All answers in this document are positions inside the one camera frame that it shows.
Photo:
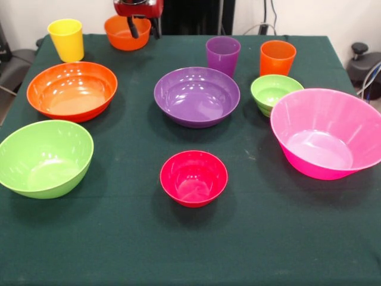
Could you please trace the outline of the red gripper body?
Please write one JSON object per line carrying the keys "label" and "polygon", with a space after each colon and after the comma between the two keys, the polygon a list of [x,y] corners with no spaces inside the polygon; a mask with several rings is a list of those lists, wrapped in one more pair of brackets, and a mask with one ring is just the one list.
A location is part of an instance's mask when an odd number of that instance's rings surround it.
{"label": "red gripper body", "polygon": [[141,16],[145,18],[160,18],[163,13],[164,1],[113,1],[118,15],[123,17]]}

